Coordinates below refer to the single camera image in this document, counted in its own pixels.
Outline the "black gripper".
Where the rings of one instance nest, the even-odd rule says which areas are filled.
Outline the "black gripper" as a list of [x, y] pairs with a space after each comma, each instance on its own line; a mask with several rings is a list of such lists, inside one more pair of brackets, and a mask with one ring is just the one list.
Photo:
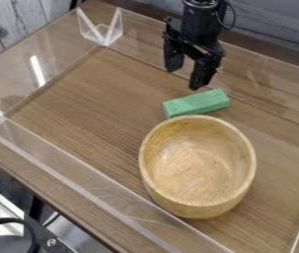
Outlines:
[[219, 34], [235, 26], [236, 12], [230, 0], [182, 0], [182, 4], [182, 20], [164, 19], [164, 68], [168, 72], [180, 69], [184, 56], [196, 60], [188, 87], [198, 90], [210, 84], [219, 72], [226, 55]]

